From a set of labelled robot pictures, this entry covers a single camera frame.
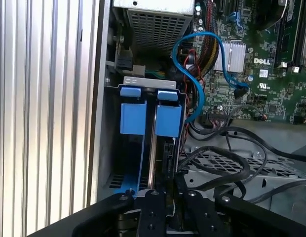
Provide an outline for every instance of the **heatsink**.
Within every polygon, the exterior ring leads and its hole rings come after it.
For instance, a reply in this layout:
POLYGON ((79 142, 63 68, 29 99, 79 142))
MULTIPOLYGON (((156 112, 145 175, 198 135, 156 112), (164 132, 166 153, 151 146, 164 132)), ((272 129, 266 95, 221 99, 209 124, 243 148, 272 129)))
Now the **heatsink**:
POLYGON ((136 45, 170 53, 192 17, 194 0, 114 0, 114 7, 126 8, 136 45))
MULTIPOLYGON (((241 73, 244 69, 244 60, 246 54, 246 44, 240 41, 223 42, 225 52, 226 70, 231 73, 241 73)), ((214 70, 222 71, 221 49, 214 66, 214 70)))

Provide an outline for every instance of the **bolt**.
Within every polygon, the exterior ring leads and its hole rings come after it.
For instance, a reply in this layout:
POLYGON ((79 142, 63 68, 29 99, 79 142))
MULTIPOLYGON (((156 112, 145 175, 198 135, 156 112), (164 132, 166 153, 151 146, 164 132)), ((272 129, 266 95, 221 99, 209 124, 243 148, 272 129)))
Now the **bolt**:
POLYGON ((119 198, 119 200, 121 201, 126 201, 128 199, 128 196, 126 195, 121 195, 121 197, 119 198))
POLYGON ((152 195, 159 195, 159 192, 156 191, 156 190, 154 190, 151 194, 152 194, 152 195))
POLYGON ((226 197, 226 196, 223 196, 221 199, 222 199, 223 201, 225 201, 225 202, 231 201, 231 199, 230 199, 229 197, 226 197))
POLYGON ((193 197, 193 196, 196 196, 197 193, 195 191, 189 191, 188 195, 193 197))

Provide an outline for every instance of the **blue plastic tab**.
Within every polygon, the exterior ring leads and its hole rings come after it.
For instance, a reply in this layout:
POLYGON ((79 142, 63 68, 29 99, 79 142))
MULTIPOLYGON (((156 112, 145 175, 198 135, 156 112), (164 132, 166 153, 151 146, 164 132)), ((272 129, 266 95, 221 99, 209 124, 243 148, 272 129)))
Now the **blue plastic tab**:
POLYGON ((157 92, 157 98, 159 100, 178 101, 178 95, 176 91, 159 90, 157 92))
POLYGON ((145 135, 147 102, 144 104, 121 104, 120 133, 145 135))
POLYGON ((141 96, 141 89, 137 87, 128 87, 124 86, 121 88, 120 96, 125 97, 140 97, 141 96))
POLYGON ((158 105, 155 134, 164 137, 178 137, 180 134, 182 107, 158 105))

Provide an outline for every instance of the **ribbed metal side panel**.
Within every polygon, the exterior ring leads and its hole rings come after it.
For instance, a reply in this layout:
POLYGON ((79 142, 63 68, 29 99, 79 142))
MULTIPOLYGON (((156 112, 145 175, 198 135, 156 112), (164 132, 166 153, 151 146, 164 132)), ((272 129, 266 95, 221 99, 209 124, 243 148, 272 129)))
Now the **ribbed metal side panel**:
POLYGON ((98 10, 0 0, 0 237, 86 206, 98 10))
MULTIPOLYGON (((233 73, 241 73, 244 68, 246 44, 240 41, 223 42, 226 70, 233 73)), ((214 66, 214 70, 222 71, 221 49, 214 66)))

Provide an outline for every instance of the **green circuit board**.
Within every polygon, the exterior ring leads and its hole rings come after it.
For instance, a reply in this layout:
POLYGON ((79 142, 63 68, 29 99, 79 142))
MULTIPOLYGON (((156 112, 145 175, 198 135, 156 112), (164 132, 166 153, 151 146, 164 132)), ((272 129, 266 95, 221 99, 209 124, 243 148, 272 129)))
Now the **green circuit board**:
MULTIPOLYGON (((240 1, 239 11, 243 29, 239 29, 223 15, 217 21, 218 31, 223 41, 240 40, 246 44, 244 71, 232 75, 238 81, 247 82, 250 90, 242 98, 235 100, 233 89, 226 83, 223 73, 212 70, 205 76, 204 113, 226 115, 239 105, 252 104, 268 116, 269 122, 306 124, 306 70, 296 73, 289 67, 274 67, 279 24, 265 31, 254 31, 254 0, 240 1)), ((295 30, 296 28, 288 28, 286 33, 294 34, 295 30)), ((202 38, 196 38, 194 46, 197 51, 201 45, 202 38)), ((257 115, 253 111, 243 110, 236 117, 253 119, 257 115)))

